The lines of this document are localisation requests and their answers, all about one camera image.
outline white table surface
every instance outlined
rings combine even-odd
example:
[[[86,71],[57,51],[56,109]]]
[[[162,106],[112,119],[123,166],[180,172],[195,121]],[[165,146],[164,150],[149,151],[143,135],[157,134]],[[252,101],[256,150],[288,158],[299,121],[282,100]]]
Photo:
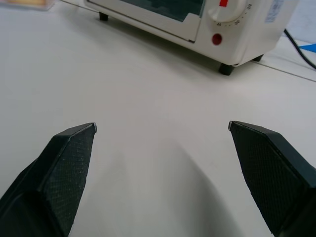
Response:
[[[230,120],[280,132],[316,166],[315,82],[256,63],[225,77],[204,56],[61,2],[1,8],[0,32],[0,196],[54,134],[98,125],[72,237],[271,236]]]

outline toaster oven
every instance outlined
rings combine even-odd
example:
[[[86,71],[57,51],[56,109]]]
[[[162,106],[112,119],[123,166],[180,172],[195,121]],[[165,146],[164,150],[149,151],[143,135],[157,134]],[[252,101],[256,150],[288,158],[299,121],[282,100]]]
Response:
[[[84,0],[108,16],[221,62],[219,72],[260,61],[299,0]]]

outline black cable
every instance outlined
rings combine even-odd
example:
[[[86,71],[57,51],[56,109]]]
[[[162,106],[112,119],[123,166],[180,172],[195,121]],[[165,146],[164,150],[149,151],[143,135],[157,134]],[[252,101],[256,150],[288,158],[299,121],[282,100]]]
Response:
[[[312,68],[316,69],[316,65],[314,63],[312,63],[301,51],[301,49],[299,48],[299,46],[297,45],[297,43],[295,42],[295,40],[293,39],[293,37],[290,35],[290,33],[287,31],[287,29],[284,30],[284,33],[286,34],[286,36],[288,37],[288,39],[291,41],[291,43],[294,45],[296,51],[300,54],[300,56],[304,59],[305,62],[307,62]]]

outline textured gripper pad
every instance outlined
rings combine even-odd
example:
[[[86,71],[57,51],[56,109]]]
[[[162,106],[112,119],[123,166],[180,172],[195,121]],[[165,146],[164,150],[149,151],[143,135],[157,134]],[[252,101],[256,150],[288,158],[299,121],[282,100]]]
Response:
[[[276,236],[316,236],[316,169],[277,132],[231,121],[242,173]]]
[[[72,137],[48,178],[43,193],[64,234],[73,225],[88,174],[94,130]]]
[[[303,183],[267,136],[244,126],[231,130],[242,173],[270,231],[277,233],[300,197]]]

